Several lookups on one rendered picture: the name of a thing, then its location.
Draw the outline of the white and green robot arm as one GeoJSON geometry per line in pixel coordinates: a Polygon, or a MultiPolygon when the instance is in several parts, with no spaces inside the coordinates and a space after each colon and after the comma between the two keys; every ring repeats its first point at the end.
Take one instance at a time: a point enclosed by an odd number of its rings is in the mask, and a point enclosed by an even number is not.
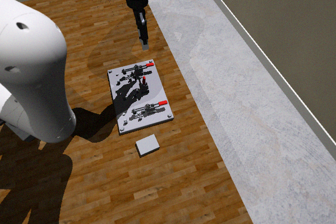
{"type": "Polygon", "coordinates": [[[7,122],[47,143],[74,132],[66,58],[65,38],[50,18],[16,0],[0,0],[0,126],[7,122]]]}

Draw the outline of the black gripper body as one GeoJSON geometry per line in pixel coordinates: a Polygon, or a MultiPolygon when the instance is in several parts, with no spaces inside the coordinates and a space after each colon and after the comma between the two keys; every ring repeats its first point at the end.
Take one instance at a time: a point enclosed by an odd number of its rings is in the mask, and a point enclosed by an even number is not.
{"type": "Polygon", "coordinates": [[[143,9],[147,6],[148,0],[126,0],[126,3],[129,8],[135,9],[138,20],[141,20],[139,13],[142,13],[144,18],[143,9]]]}

